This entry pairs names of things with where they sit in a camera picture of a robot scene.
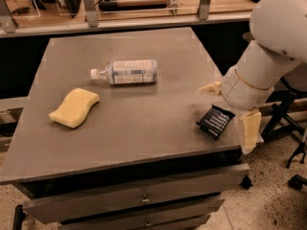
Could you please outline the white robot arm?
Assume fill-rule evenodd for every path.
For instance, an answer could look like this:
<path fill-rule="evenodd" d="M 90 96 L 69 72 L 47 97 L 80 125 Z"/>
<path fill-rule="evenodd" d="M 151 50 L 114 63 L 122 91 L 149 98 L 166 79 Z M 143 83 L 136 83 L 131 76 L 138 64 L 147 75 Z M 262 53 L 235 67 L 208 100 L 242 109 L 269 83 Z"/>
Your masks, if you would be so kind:
<path fill-rule="evenodd" d="M 307 0 L 260 0 L 250 15 L 253 40 L 220 81 L 200 92 L 213 93 L 240 113 L 241 148 L 256 147 L 261 122 L 259 107 L 286 74 L 307 62 Z"/>

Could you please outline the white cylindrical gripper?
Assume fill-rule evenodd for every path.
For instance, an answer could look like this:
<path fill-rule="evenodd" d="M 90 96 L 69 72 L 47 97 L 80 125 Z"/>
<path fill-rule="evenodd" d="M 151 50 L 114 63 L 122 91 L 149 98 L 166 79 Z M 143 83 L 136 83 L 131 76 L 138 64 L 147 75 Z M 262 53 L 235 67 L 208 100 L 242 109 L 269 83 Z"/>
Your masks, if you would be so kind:
<path fill-rule="evenodd" d="M 239 117 L 243 154 L 251 153 L 256 147 L 262 117 L 256 107 L 263 105 L 273 90 L 273 86 L 260 88 L 246 83 L 238 75 L 235 66 L 227 71 L 222 78 L 222 82 L 211 82 L 199 88 L 199 92 L 202 94 L 215 96 L 222 94 L 224 100 L 234 109 L 251 110 Z"/>

